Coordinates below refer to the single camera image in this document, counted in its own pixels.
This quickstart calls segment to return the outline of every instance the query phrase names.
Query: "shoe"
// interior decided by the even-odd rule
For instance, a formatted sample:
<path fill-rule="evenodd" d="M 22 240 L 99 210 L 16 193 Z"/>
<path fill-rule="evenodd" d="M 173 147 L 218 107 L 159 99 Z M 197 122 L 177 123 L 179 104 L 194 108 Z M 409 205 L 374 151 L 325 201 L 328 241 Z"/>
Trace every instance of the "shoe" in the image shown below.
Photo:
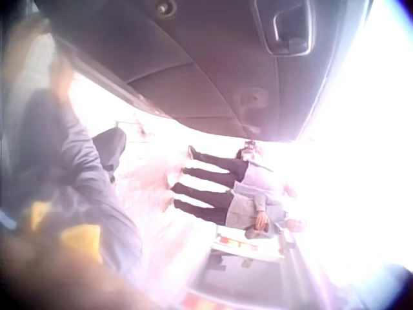
<path fill-rule="evenodd" d="M 175 183 L 176 183 L 176 181 L 175 181 L 175 179 L 174 179 L 174 176 L 171 175 L 171 174 L 166 174 L 166 175 L 165 175 L 165 179 L 166 179 L 166 187 L 167 187 L 167 189 L 171 189 L 171 188 L 175 185 Z"/>
<path fill-rule="evenodd" d="M 171 199 L 169 199 L 168 202 L 166 203 L 166 205 L 164 206 L 162 212 L 165 213 L 171 205 L 174 205 L 174 200 L 175 199 L 173 197 Z"/>
<path fill-rule="evenodd" d="M 188 170 L 189 170 L 189 168 L 183 167 L 181 169 L 181 174 L 188 174 Z"/>
<path fill-rule="evenodd" d="M 189 155 L 189 158 L 191 159 L 191 160 L 194 160 L 194 158 L 196 157 L 196 154 L 197 154 L 197 151 L 196 151 L 196 149 L 193 147 L 193 146 L 189 146 L 188 147 L 188 155 Z"/>

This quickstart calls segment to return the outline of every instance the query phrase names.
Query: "dark trousers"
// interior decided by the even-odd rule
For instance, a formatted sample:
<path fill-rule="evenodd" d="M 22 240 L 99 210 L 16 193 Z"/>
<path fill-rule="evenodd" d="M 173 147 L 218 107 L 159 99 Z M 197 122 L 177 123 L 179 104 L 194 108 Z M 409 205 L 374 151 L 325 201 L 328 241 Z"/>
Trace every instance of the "dark trousers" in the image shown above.
<path fill-rule="evenodd" d="M 202 208 L 182 200 L 174 200 L 175 208 L 190 213 L 204 221 L 213 222 L 217 225 L 225 226 L 228 209 L 231 205 L 234 195 L 230 192 L 208 192 L 193 189 L 182 183 L 176 183 L 172 188 L 176 194 L 182 194 L 193 199 L 205 202 L 214 208 Z"/>
<path fill-rule="evenodd" d="M 197 152 L 194 154 L 194 159 L 227 170 L 228 173 L 212 172 L 198 168 L 186 168 L 183 171 L 185 174 L 202 180 L 211 181 L 230 189 L 234 188 L 236 181 L 241 182 L 244 180 L 245 173 L 248 169 L 248 162 L 237 158 L 220 158 Z"/>

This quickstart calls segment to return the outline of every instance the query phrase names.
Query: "jacket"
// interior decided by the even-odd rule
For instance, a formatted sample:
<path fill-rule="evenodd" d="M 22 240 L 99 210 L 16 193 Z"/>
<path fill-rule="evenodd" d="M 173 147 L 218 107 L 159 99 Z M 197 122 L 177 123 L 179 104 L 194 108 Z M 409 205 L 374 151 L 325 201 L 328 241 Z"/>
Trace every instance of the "jacket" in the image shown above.
<path fill-rule="evenodd" d="M 270 218 L 268 232 L 258 234 L 254 226 L 258 211 L 265 211 Z M 286 218 L 283 204 L 264 193 L 257 193 L 254 198 L 235 194 L 228 209 L 225 225 L 230 228 L 245 230 L 247 238 L 260 235 L 264 238 L 272 238 L 279 233 L 278 225 L 283 225 Z"/>
<path fill-rule="evenodd" d="M 285 182 L 286 178 L 281 171 L 274 172 L 255 161 L 248 161 L 245 177 L 243 181 L 235 182 L 233 192 L 250 198 L 259 193 L 278 197 L 284 195 Z"/>

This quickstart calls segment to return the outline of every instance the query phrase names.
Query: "woman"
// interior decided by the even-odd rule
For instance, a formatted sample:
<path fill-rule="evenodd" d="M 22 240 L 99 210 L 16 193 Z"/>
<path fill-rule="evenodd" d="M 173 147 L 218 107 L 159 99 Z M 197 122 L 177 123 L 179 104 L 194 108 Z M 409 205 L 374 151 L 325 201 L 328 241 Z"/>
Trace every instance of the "woman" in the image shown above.
<path fill-rule="evenodd" d="M 218 183 L 248 197 L 254 197 L 259 192 L 276 197 L 284 194 L 296 197 L 282 173 L 275 173 L 257 161 L 249 159 L 254 155 L 249 148 L 240 149 L 236 158 L 220 158 L 203 154 L 193 146 L 189 146 L 188 151 L 193 160 L 215 165 L 228 172 L 220 173 L 198 168 L 184 168 L 182 169 L 184 174 Z"/>
<path fill-rule="evenodd" d="M 176 183 L 171 191 L 214 207 L 202 208 L 174 200 L 175 208 L 217 225 L 245 230 L 246 238 L 271 238 L 282 229 L 294 233 L 304 229 L 302 221 L 288 218 L 282 203 L 263 193 L 248 198 L 231 192 L 199 191 L 182 183 Z"/>

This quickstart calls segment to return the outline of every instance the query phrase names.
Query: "taillight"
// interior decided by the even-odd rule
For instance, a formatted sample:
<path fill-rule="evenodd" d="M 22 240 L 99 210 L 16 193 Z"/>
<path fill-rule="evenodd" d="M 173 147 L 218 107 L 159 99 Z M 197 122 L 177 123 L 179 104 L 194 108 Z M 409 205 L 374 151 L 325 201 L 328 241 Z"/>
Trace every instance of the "taillight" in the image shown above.
<path fill-rule="evenodd" d="M 245 242 L 240 242 L 237 240 L 233 240 L 227 237 L 220 237 L 219 242 L 234 248 L 239 248 L 246 251 L 258 251 L 258 247 L 256 245 L 252 245 Z"/>

